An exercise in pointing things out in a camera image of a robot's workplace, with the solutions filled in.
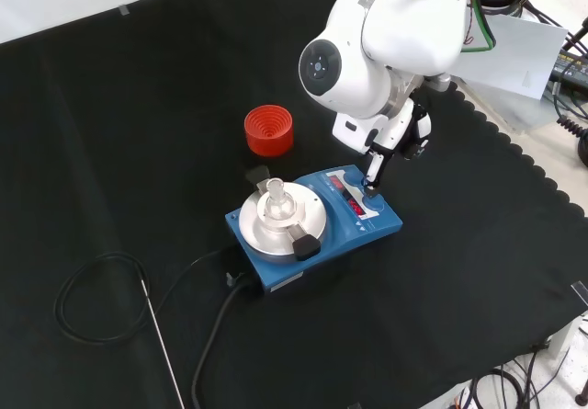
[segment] white paper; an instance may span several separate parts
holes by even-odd
[[[540,99],[567,29],[507,16],[486,18],[496,38],[496,47],[487,52],[461,53],[448,73],[467,82]],[[473,42],[464,48],[487,46],[475,18],[470,36]]]

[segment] power cable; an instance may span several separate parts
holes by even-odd
[[[194,376],[192,378],[192,386],[190,387],[190,395],[192,397],[192,404],[194,405],[194,409],[201,409],[200,401],[198,400],[197,395],[197,387],[198,387],[198,380],[200,378],[200,373],[204,368],[204,363],[206,362],[206,358],[209,355],[210,348],[214,343],[214,339],[219,332],[219,327],[221,326],[222,320],[224,319],[227,310],[229,309],[229,305],[231,305],[232,300],[235,298],[237,293],[244,288],[251,286],[253,282],[250,279],[242,279],[231,291],[231,294],[227,296],[224,300],[224,303],[220,307],[219,313],[217,314],[216,321],[214,322],[214,326],[212,326],[212,330],[210,331],[209,339],[204,346],[204,350],[202,351],[202,355],[200,356],[200,360],[198,361],[198,365],[196,366],[196,370],[194,371]]]
[[[586,110],[584,110],[582,105],[580,103],[578,103],[578,100],[576,99],[576,96],[575,96],[575,91],[573,91],[573,90],[571,91],[570,99],[571,99],[571,102],[573,103],[573,105],[576,108],[578,108],[578,110],[580,110],[581,113],[583,114],[583,117],[580,116],[580,118],[588,119],[588,112],[586,112]]]

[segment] black tablecloth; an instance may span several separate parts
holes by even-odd
[[[256,106],[294,119],[274,175],[361,164],[297,76],[334,1],[143,0],[0,48],[3,407],[176,407],[152,328],[77,345],[52,300],[86,260],[124,249],[158,302],[188,263],[233,245],[223,215],[251,192],[243,118]],[[455,87],[419,98],[430,147],[393,161],[382,188],[401,232],[322,288],[240,296],[203,373],[206,407],[416,408],[582,312],[581,210]],[[247,267],[234,249],[197,264],[160,314],[186,403],[230,263]],[[112,334],[141,305],[121,267],[82,283],[68,312],[87,332]]]

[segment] metal rod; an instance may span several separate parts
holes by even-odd
[[[180,406],[182,407],[182,409],[186,409],[184,406],[184,402],[182,401],[182,394],[180,393],[180,390],[177,387],[177,382],[175,381],[175,375],[174,375],[174,370],[172,369],[172,364],[169,361],[169,357],[167,356],[167,350],[165,350],[164,339],[162,338],[162,333],[159,331],[159,325],[157,324],[157,319],[155,318],[155,312],[153,312],[151,300],[149,299],[149,293],[147,292],[147,288],[145,287],[145,282],[141,281],[141,284],[143,286],[145,298],[147,299],[147,304],[149,305],[149,311],[151,311],[151,317],[153,318],[153,324],[155,325],[155,330],[157,331],[157,336],[159,337],[159,343],[161,344],[162,350],[164,351],[165,362],[167,363],[167,368],[169,369],[169,373],[172,376],[172,381],[174,382],[175,393],[177,394],[177,400],[180,402]]]

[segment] electrical wires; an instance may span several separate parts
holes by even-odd
[[[200,373],[204,368],[204,364],[206,363],[206,358],[209,355],[210,348],[214,343],[214,339],[219,332],[219,327],[221,326],[222,320],[224,319],[225,314],[231,305],[232,300],[235,298],[237,293],[244,288],[247,288],[252,285],[252,281],[249,279],[241,280],[231,291],[231,294],[224,300],[224,303],[220,307],[220,311],[217,314],[216,321],[214,322],[214,326],[212,326],[212,330],[210,331],[209,339],[206,342],[204,350],[202,351],[202,355],[200,356],[200,360],[198,361],[198,365],[196,366],[196,370],[194,372],[194,376],[192,377],[192,386],[190,387],[190,395],[192,397],[192,404],[194,405],[194,409],[201,409],[200,401],[198,400],[197,394],[197,387],[198,387],[198,380],[200,378]]]
[[[484,40],[486,41],[487,47],[481,48],[464,48],[462,52],[486,52],[491,51],[496,46],[496,39],[492,34],[492,30],[490,29],[490,25],[488,24],[488,20],[483,13],[481,8],[481,0],[469,0],[470,5],[473,9],[473,12],[476,16],[476,20],[478,21],[478,25],[480,26],[480,30]]]
[[[561,24],[560,23],[558,23],[557,21],[555,21],[553,18],[551,18],[547,14],[545,14],[545,13],[541,12],[540,10],[538,10],[530,2],[526,1],[523,4],[523,7],[527,11],[529,11],[531,14],[533,14],[535,17],[537,17],[541,23],[545,23],[545,24],[548,24],[548,25],[551,25],[551,26],[557,26],[558,28],[561,28]],[[576,40],[574,38],[574,35],[571,32],[569,32],[569,31],[568,31],[568,35],[566,36],[566,40],[572,46],[574,46],[581,53],[582,56],[588,55],[588,48],[586,48],[586,46],[581,41]]]

